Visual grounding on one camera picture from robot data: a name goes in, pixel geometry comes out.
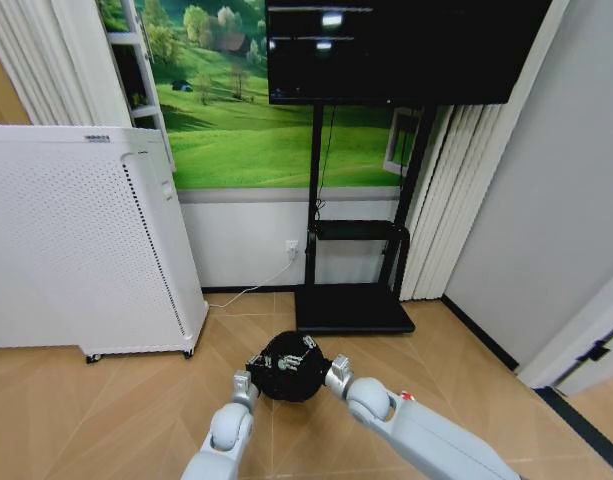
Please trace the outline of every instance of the black metal stand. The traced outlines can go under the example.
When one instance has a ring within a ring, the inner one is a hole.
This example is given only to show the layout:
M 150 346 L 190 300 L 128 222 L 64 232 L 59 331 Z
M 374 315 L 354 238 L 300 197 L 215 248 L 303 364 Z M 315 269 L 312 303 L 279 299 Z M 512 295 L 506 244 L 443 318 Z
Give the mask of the black metal stand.
M 437 108 L 427 107 L 421 119 L 415 147 L 393 222 L 387 220 L 317 220 L 317 190 L 324 105 L 313 108 L 308 232 L 304 285 L 295 292 L 297 329 L 314 334 L 405 333 L 415 325 L 399 304 L 410 243 L 405 222 L 415 183 L 428 144 Z M 387 240 L 377 283 L 315 285 L 317 240 Z M 399 259 L 393 289 L 388 286 L 397 251 Z

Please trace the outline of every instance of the television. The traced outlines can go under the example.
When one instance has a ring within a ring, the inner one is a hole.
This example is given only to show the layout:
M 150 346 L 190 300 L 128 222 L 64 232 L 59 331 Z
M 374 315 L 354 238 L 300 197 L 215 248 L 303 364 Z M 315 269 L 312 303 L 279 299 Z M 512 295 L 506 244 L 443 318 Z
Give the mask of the television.
M 270 103 L 505 103 L 549 5 L 266 0 Z

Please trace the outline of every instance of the vertical blind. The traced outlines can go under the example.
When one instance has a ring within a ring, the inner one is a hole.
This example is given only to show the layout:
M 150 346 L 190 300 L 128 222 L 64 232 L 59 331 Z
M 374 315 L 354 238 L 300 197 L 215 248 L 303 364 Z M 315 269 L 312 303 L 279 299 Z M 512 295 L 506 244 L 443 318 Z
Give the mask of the vertical blind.
M 568 2 L 551 2 L 508 103 L 440 110 L 413 197 L 400 300 L 444 293 Z
M 0 61 L 33 124 L 131 126 L 94 0 L 0 0 Z

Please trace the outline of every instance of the green hills painting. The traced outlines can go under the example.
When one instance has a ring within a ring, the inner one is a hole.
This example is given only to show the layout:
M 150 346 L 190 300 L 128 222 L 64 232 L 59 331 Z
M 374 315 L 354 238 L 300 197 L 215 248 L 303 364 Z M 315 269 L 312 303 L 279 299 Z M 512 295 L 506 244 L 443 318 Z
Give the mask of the green hills painting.
M 121 31 L 118 0 L 100 1 L 106 27 Z M 312 109 L 268 103 L 263 0 L 136 4 L 150 39 L 177 187 L 307 186 Z M 382 169 L 391 120 L 390 109 L 337 108 L 326 186 L 398 184 Z

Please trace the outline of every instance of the door frame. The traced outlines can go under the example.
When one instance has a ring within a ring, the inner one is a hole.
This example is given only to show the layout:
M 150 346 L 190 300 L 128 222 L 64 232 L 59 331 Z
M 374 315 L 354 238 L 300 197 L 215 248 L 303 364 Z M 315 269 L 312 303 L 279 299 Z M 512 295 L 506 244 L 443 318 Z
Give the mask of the door frame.
M 519 371 L 531 388 L 552 385 L 596 340 L 613 330 L 613 277 L 577 312 L 552 340 Z

